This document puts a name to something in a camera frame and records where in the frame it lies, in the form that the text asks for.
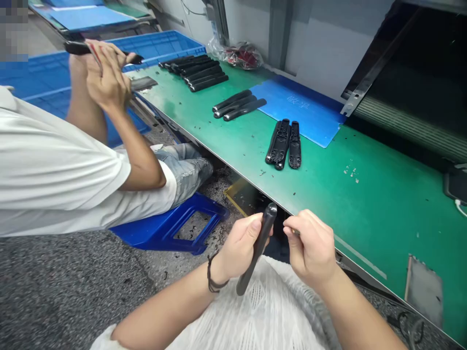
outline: white sweater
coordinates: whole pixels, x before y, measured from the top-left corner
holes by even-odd
[[[329,311],[290,265],[263,256],[243,297],[236,280],[224,287],[200,318],[168,350],[340,350]],[[91,350],[124,350],[108,327]]]

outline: blue stool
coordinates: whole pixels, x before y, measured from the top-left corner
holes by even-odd
[[[211,215],[211,220],[193,240],[174,239],[176,233],[196,212]],[[150,216],[112,227],[110,230],[126,244],[143,250],[186,251],[201,254],[206,246],[204,241],[220,220],[229,217],[229,210],[208,197],[196,192],[178,207],[161,215]]]

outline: black string bracelet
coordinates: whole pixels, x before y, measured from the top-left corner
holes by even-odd
[[[208,288],[211,293],[219,293],[219,289],[225,287],[229,281],[223,283],[223,284],[217,284],[211,279],[211,263],[213,262],[214,257],[217,255],[218,252],[214,253],[212,257],[209,257],[208,255]]]

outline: green workbench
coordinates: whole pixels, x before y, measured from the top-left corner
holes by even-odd
[[[141,95],[185,134],[291,214],[308,208],[334,229],[336,248],[404,298],[409,254],[443,280],[443,330],[467,346],[467,219],[442,191],[442,174],[343,125],[327,148],[302,137],[302,166],[277,171],[264,161],[276,121],[254,111],[231,122],[212,107],[271,77],[221,64],[229,81],[192,93],[166,70]]]

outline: jeans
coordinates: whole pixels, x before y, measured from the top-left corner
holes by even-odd
[[[177,191],[171,209],[194,195],[213,174],[212,164],[201,156],[192,143],[165,146],[156,151],[156,157],[169,167],[177,180]]]

